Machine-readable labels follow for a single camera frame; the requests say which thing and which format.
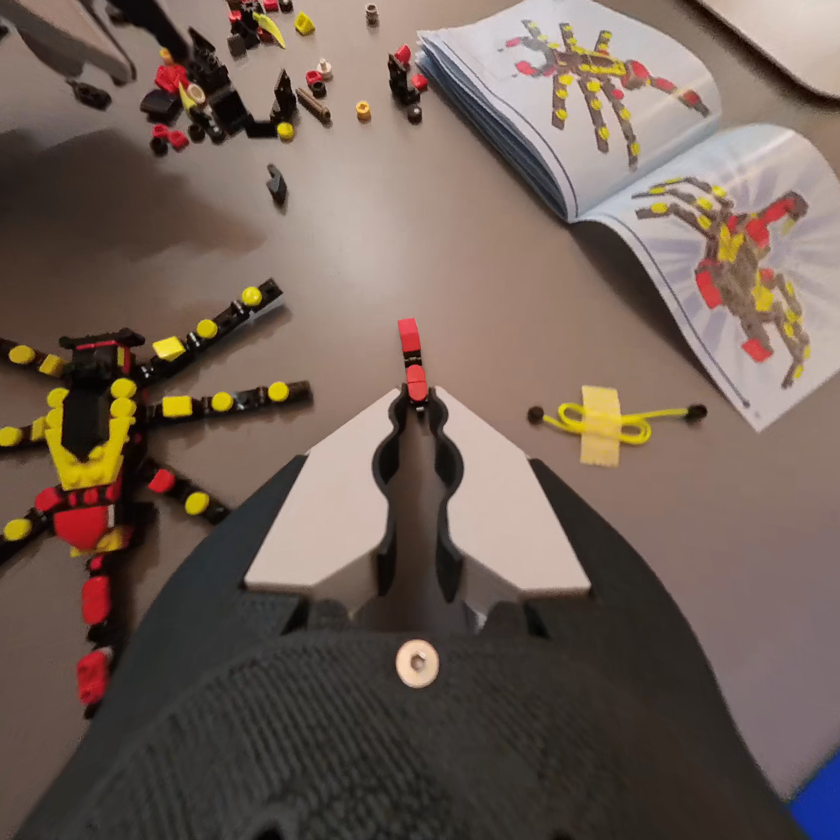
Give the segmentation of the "black yellow lego spider model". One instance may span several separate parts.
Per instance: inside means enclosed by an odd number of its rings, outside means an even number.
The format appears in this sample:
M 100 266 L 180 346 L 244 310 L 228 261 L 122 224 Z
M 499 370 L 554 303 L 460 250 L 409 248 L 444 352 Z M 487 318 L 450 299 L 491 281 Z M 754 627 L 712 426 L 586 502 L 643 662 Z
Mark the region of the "black yellow lego spider model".
M 157 427 L 206 421 L 300 406 L 312 402 L 308 381 L 276 381 L 239 392 L 168 395 L 148 400 L 149 389 L 182 372 L 202 354 L 268 307 L 285 303 L 273 279 L 244 289 L 212 318 L 201 320 L 184 338 L 161 339 L 153 354 L 138 359 L 145 339 L 131 329 L 62 337 L 70 353 L 52 353 L 2 339 L 2 362 L 35 366 L 60 381 L 47 395 L 47 411 L 26 426 L 2 427 L 2 451 L 44 448 L 56 472 L 54 486 L 38 493 L 30 509 L 2 526 L 1 561 L 8 563 L 43 536 L 59 539 L 70 555 L 85 561 L 82 620 L 91 650 L 76 668 L 77 693 L 86 719 L 104 700 L 128 629 L 114 594 L 116 557 L 140 543 L 154 504 L 140 499 L 147 490 L 176 502 L 191 518 L 216 526 L 232 512 L 208 490 L 149 455 Z

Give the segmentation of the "light blue instruction booklet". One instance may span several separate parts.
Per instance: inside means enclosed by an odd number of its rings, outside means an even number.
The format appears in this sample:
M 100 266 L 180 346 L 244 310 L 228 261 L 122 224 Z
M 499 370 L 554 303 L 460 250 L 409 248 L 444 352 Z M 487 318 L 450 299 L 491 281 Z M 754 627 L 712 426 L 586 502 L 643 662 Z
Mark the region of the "light blue instruction booklet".
M 623 240 L 755 431 L 838 374 L 838 176 L 806 138 L 719 131 L 709 69 L 597 2 L 520 2 L 417 47 L 551 211 Z

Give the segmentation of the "white desk stand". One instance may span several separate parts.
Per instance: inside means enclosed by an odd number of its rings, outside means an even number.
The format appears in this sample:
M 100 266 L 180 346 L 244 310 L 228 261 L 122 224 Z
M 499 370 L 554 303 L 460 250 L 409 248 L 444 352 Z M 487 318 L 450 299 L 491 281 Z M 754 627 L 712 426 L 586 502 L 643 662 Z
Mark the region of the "white desk stand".
M 839 99 L 838 1 L 699 1 L 801 87 Z

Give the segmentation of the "yellow tape piece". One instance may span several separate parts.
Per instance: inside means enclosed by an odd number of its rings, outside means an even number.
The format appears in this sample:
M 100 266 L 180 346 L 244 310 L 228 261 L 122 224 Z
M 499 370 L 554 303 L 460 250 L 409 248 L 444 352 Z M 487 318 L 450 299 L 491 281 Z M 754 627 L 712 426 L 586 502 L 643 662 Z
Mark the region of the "yellow tape piece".
M 618 467 L 623 415 L 617 390 L 599 385 L 583 385 L 581 394 L 582 464 Z

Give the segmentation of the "blue plastic bin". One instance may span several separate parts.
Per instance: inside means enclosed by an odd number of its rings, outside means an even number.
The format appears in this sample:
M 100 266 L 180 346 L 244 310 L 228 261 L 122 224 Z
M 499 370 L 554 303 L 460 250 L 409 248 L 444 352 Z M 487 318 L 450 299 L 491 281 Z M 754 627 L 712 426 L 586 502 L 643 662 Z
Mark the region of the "blue plastic bin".
M 810 839 L 839 839 L 839 751 L 791 798 L 789 810 Z

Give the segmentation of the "pile of lego pieces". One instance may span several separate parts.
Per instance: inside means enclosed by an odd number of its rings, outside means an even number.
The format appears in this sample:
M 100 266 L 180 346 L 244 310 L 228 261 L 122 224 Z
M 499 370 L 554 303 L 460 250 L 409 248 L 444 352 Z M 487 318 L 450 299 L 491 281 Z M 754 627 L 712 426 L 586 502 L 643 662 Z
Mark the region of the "pile of lego pieces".
M 125 73 L 129 80 L 134 78 L 134 67 L 129 57 L 119 52 L 121 45 L 114 41 L 113 44 L 108 38 L 112 32 L 108 27 L 102 27 L 102 21 L 97 16 L 93 7 L 95 2 L 75 2 L 85 10 L 90 18 L 89 23 L 94 27 L 93 31 L 99 37 L 106 39 L 109 48 L 117 50 L 117 58 L 123 62 Z M 247 101 L 243 99 L 242 91 L 237 89 L 235 79 L 230 74 L 223 58 L 219 55 L 218 49 L 195 27 L 188 28 L 188 36 L 185 37 L 167 16 L 166 10 L 161 2 L 103 2 L 108 6 L 109 19 L 115 25 L 131 25 L 140 28 L 150 34 L 161 49 L 159 66 L 155 70 L 154 89 L 149 92 L 141 103 L 140 110 L 147 116 L 153 126 L 153 137 L 150 147 L 159 156 L 166 154 L 167 144 L 172 148 L 181 150 L 187 146 L 187 139 L 184 132 L 174 128 L 174 122 L 179 113 L 185 114 L 185 119 L 190 120 L 189 134 L 191 142 L 203 140 L 204 136 L 210 137 L 216 144 L 222 144 L 226 138 L 232 138 L 240 133 L 252 139 L 269 140 L 279 138 L 278 142 L 291 142 L 295 136 L 296 126 L 299 122 L 300 111 L 311 115 L 312 119 L 318 121 L 325 130 L 333 130 L 334 116 L 329 107 L 329 86 L 334 85 L 332 65 L 326 60 L 330 56 L 321 56 L 320 63 L 310 61 L 307 63 L 306 73 L 298 74 L 299 79 L 290 77 L 288 67 L 288 56 L 277 66 L 277 79 L 271 73 L 266 77 L 268 81 L 275 82 L 271 86 L 270 110 L 265 115 L 254 113 L 248 107 Z M 356 2 L 297 2 L 308 7 L 314 3 L 327 4 L 324 8 L 318 8 L 318 15 L 321 22 L 329 25 L 326 28 L 318 29 L 317 22 L 311 20 L 311 16 L 305 14 L 306 8 L 294 7 L 295 2 L 224 2 L 228 9 L 229 33 L 227 34 L 227 49 L 231 60 L 242 61 L 254 50 L 263 49 L 264 52 L 273 45 L 271 49 L 287 50 L 286 41 L 283 38 L 281 28 L 272 15 L 296 14 L 294 20 L 295 31 L 299 39 L 318 40 L 321 36 L 333 36 L 329 44 L 325 46 L 348 47 L 352 60 L 348 59 L 340 64 L 339 88 L 348 85 L 348 91 L 353 93 L 359 102 L 353 101 L 356 118 L 359 125 L 370 125 L 371 103 L 370 97 L 362 97 L 361 93 L 373 93 L 370 90 L 361 88 L 356 90 L 362 81 L 364 73 L 360 75 L 362 59 L 370 61 L 367 63 L 371 68 L 380 69 L 380 54 L 385 55 L 385 42 L 378 35 L 361 37 L 352 27 L 344 24 L 353 23 L 339 21 L 339 11 L 348 10 L 350 5 Z M 411 69 L 411 50 L 408 45 L 401 45 L 399 49 L 392 50 L 387 59 L 389 72 L 389 84 L 394 106 L 394 114 L 397 112 L 407 114 L 408 122 L 419 124 L 422 121 L 422 109 L 419 103 L 421 88 L 425 89 L 424 77 L 413 76 Z M 387 196 L 392 204 L 396 206 L 399 199 L 399 207 L 407 207 L 406 191 L 408 186 L 416 187 L 422 179 L 421 167 L 413 158 L 409 160 L 407 152 L 399 160 L 402 164 L 400 176 L 402 180 L 391 177 L 387 182 Z

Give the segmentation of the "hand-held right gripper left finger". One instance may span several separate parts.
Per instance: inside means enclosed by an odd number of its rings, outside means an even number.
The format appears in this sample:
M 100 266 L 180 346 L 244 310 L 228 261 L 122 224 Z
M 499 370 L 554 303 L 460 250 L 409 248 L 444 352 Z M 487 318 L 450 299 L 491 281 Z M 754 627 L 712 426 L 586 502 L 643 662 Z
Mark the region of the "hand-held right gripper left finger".
M 374 455 L 394 430 L 396 388 L 314 445 L 248 568 L 252 592 L 336 601 L 351 615 L 377 595 L 389 503 Z

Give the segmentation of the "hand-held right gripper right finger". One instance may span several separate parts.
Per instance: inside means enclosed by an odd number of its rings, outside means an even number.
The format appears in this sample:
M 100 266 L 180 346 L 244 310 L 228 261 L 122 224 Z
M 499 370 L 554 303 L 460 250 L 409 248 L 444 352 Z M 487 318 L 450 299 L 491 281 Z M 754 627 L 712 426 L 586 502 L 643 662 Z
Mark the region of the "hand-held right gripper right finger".
M 447 603 L 489 614 L 500 602 L 585 595 L 590 580 L 526 453 L 440 386 L 428 398 L 444 485 L 435 568 Z

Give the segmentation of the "red black lego leg piece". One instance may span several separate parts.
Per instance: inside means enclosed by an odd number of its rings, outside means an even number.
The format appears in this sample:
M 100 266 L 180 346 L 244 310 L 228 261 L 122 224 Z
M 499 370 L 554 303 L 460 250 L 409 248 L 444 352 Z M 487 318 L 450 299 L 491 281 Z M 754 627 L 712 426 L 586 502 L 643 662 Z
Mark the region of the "red black lego leg piece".
M 397 321 L 405 367 L 406 390 L 410 404 L 418 415 L 425 413 L 428 401 L 428 384 L 422 359 L 422 346 L 414 318 Z

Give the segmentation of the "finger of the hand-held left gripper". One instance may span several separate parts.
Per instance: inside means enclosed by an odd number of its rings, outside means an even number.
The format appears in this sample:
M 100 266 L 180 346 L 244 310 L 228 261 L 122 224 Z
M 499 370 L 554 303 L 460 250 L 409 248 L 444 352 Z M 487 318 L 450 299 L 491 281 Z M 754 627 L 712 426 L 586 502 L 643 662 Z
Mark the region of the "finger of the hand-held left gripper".
M 124 85 L 136 78 L 131 58 L 87 1 L 2 1 L 2 21 L 48 67 L 79 79 L 86 67 Z

